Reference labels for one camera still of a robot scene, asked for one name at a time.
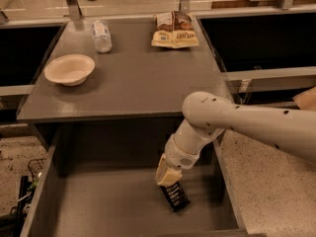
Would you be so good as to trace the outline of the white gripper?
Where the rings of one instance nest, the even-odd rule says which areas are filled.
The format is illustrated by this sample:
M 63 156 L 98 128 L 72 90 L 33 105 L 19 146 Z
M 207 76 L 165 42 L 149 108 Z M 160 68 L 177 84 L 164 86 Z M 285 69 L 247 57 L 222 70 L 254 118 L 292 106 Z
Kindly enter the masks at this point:
M 163 187 L 173 186 L 182 178 L 182 170 L 176 169 L 189 170 L 199 158 L 199 151 L 188 153 L 181 149 L 176 143 L 174 134 L 168 139 L 164 154 L 160 157 L 155 174 L 157 185 Z

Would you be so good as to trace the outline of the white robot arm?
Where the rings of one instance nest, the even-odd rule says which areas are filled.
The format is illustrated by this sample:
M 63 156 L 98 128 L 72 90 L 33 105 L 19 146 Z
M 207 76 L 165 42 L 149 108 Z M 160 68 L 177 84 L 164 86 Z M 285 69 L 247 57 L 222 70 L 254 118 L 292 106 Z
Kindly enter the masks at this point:
M 156 184 L 170 187 L 193 167 L 205 145 L 226 129 L 283 152 L 316 162 L 316 113 L 237 105 L 207 92 L 188 95 L 184 120 L 168 139 L 156 171 Z

